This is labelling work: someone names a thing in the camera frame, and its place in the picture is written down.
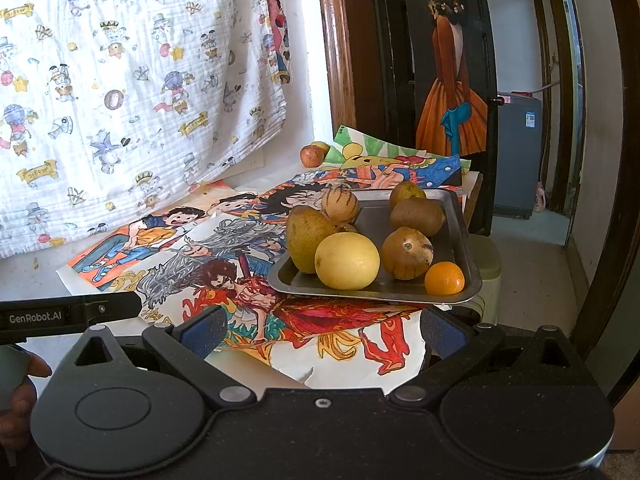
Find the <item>person's left hand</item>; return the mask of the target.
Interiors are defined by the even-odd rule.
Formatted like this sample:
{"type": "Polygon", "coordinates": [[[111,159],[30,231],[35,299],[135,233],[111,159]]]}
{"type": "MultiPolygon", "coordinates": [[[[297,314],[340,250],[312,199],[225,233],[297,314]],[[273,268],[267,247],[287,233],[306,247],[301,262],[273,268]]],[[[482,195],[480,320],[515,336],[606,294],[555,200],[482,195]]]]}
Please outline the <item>person's left hand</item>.
{"type": "Polygon", "coordinates": [[[30,376],[48,378],[52,375],[49,364],[40,356],[25,350],[29,356],[26,377],[13,390],[11,407],[1,416],[1,445],[10,451],[24,448],[30,438],[30,414],[37,401],[37,390],[30,376]]]}

